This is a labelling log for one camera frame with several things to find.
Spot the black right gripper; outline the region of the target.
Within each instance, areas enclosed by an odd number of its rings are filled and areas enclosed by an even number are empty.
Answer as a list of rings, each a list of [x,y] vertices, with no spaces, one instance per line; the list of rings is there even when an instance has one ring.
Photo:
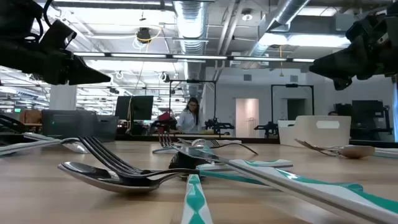
[[[397,13],[371,14],[346,31],[350,46],[314,60],[309,71],[333,80],[336,91],[346,89],[352,78],[397,74]]]

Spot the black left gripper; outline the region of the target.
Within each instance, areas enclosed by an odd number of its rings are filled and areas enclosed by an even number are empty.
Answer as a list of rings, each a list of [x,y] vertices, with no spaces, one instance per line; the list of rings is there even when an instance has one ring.
[[[1,40],[1,66],[32,73],[52,85],[82,85],[110,82],[111,77],[85,63],[77,55],[60,50],[34,48],[11,40]]]

